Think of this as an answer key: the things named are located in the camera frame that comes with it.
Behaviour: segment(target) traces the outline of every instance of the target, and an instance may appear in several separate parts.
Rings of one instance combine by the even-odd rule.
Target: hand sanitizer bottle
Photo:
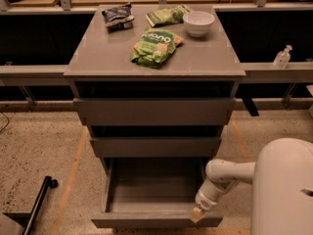
[[[284,69],[287,66],[291,59],[290,50],[292,50],[291,45],[287,45],[284,51],[281,51],[277,54],[273,63],[275,68]]]

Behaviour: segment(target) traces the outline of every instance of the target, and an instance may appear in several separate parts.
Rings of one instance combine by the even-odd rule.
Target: gray cabinet
[[[105,8],[99,7],[65,72],[79,118],[107,174],[102,212],[92,218],[95,225],[217,226],[220,213],[207,213],[197,224],[189,214],[203,182],[203,167],[217,153],[245,75],[220,22],[206,39],[188,36],[181,24],[171,25],[185,46],[153,70],[124,57],[148,26],[145,14],[159,6],[133,6],[133,28],[115,32],[104,28]],[[197,46],[221,57],[209,64],[197,56]],[[181,58],[190,52],[196,56],[183,64]]]

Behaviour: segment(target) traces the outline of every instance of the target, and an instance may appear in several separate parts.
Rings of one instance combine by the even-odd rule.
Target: bowl
[[[194,37],[202,37],[209,32],[215,17],[208,12],[194,11],[184,15],[187,32]]]

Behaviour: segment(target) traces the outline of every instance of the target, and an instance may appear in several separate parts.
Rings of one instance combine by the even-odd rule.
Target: gray countertop
[[[130,53],[144,30],[150,26],[146,14],[164,5],[133,5],[132,15],[135,17],[133,27],[108,31],[101,12],[113,6],[99,6],[68,65],[66,77],[208,76],[216,78],[220,76],[234,78],[246,75],[211,5],[189,5],[194,10],[210,12],[216,18],[209,33],[204,37],[190,36],[182,23],[162,27],[180,35],[184,41],[158,70],[131,63]]]

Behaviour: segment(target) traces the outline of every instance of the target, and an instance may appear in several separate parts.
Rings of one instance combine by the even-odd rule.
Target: bag of chips
[[[182,42],[182,37],[169,30],[149,28],[134,45],[130,60],[139,66],[156,69]]]
[[[120,7],[114,7],[102,12],[105,17],[106,27],[109,29],[122,29],[132,27],[135,19],[131,15],[131,3]]]
[[[187,5],[179,5],[147,13],[146,18],[151,27],[167,24],[179,24],[184,22],[183,16],[192,11],[193,9]]]

